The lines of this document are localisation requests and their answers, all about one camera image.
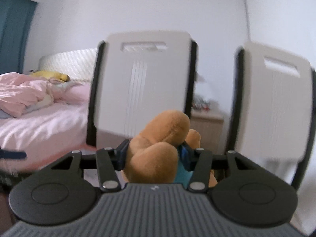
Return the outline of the white black chair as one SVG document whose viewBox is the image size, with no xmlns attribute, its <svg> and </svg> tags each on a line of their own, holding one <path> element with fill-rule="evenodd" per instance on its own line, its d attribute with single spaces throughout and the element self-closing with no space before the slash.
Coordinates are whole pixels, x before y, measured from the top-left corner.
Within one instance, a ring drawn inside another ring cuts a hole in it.
<svg viewBox="0 0 316 237">
<path fill-rule="evenodd" d="M 109 35 L 97 50 L 86 143 L 116 147 L 163 111 L 190 115 L 197 54 L 185 31 Z"/>
<path fill-rule="evenodd" d="M 315 139 L 315 69 L 289 51 L 246 42 L 236 52 L 226 150 L 263 162 L 297 165 L 299 189 Z"/>
</svg>

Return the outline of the teal curtain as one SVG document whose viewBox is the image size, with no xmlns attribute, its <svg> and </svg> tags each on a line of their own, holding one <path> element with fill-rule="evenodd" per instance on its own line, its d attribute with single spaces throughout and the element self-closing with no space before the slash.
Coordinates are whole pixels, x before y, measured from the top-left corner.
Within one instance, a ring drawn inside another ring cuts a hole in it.
<svg viewBox="0 0 316 237">
<path fill-rule="evenodd" d="M 21 73 L 29 29 L 37 3 L 1 0 L 1 74 Z"/>
</svg>

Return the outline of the yellow plush toy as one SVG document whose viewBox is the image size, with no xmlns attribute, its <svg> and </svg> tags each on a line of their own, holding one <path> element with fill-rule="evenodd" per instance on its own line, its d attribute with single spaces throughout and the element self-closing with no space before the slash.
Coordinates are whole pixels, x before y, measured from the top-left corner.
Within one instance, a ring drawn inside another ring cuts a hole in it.
<svg viewBox="0 0 316 237">
<path fill-rule="evenodd" d="M 43 77 L 46 79 L 54 78 L 63 82 L 70 81 L 70 77 L 68 75 L 55 71 L 31 71 L 30 76 Z"/>
</svg>

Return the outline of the orange plush toy blue shirt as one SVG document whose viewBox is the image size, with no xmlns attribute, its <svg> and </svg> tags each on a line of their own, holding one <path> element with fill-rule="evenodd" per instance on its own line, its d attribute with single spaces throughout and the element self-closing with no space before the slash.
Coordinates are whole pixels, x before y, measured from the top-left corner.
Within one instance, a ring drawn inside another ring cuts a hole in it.
<svg viewBox="0 0 316 237">
<path fill-rule="evenodd" d="M 185 113 L 161 112 L 130 141 L 122 177 L 128 183 L 181 183 L 186 187 L 192 173 L 185 170 L 177 148 L 183 142 L 200 148 L 200 141 Z"/>
</svg>

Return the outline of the right white black chair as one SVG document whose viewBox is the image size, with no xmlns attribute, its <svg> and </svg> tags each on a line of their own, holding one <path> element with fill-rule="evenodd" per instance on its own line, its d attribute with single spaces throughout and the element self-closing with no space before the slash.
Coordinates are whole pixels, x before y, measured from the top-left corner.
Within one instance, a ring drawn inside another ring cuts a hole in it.
<svg viewBox="0 0 316 237">
<path fill-rule="evenodd" d="M 297 165 L 299 189 L 315 139 L 315 69 L 289 51 L 246 42 L 236 52 L 226 150 L 263 162 Z"/>
</svg>

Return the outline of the left white black chair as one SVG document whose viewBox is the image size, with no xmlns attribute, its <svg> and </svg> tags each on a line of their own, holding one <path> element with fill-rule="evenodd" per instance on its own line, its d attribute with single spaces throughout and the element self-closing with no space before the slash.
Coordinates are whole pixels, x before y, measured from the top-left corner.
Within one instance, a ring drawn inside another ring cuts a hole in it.
<svg viewBox="0 0 316 237">
<path fill-rule="evenodd" d="M 197 54 L 185 31 L 109 35 L 97 50 L 86 143 L 116 147 L 163 111 L 190 115 Z"/>
</svg>

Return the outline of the bed with pink sheet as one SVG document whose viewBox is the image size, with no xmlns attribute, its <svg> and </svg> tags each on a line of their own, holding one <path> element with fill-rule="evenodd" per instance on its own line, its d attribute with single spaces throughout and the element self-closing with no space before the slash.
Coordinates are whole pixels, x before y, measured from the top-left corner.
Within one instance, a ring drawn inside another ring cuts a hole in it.
<svg viewBox="0 0 316 237">
<path fill-rule="evenodd" d="M 88 105 L 55 103 L 20 118 L 1 120 L 1 148 L 26 159 L 1 160 L 5 172 L 34 172 L 72 150 L 86 148 Z"/>
</svg>

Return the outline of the pink crumpled duvet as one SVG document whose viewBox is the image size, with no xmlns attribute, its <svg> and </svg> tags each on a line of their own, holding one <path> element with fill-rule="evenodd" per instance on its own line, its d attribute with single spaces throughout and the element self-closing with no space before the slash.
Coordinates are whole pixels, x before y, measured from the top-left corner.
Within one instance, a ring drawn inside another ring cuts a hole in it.
<svg viewBox="0 0 316 237">
<path fill-rule="evenodd" d="M 89 101 L 90 83 L 63 82 L 9 72 L 1 75 L 1 119 L 24 114 L 54 103 L 81 105 Z"/>
</svg>

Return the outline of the wooden drawer nightstand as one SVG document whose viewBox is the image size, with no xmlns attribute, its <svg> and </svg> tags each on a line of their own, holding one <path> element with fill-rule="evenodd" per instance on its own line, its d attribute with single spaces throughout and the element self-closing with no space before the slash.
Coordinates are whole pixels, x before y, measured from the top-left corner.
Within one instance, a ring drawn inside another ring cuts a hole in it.
<svg viewBox="0 0 316 237">
<path fill-rule="evenodd" d="M 218 152 L 224 117 L 214 110 L 191 111 L 191 128 L 201 135 L 201 147 L 213 153 Z"/>
</svg>

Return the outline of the clutter on nightstand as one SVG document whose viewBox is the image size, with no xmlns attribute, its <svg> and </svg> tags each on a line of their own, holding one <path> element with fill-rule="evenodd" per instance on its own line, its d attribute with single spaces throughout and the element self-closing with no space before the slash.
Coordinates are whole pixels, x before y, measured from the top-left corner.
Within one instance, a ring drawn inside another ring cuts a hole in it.
<svg viewBox="0 0 316 237">
<path fill-rule="evenodd" d="M 209 111 L 210 101 L 205 100 L 203 97 L 196 95 L 192 100 L 192 108 L 197 111 Z"/>
</svg>

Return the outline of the white quilted headboard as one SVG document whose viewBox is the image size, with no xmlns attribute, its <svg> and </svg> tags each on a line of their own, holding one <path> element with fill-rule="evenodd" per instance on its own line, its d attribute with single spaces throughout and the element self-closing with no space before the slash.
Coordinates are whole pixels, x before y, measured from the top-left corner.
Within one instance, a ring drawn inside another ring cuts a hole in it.
<svg viewBox="0 0 316 237">
<path fill-rule="evenodd" d="M 39 70 L 63 73 L 73 81 L 91 82 L 97 52 L 97 48 L 89 48 L 43 56 Z"/>
</svg>

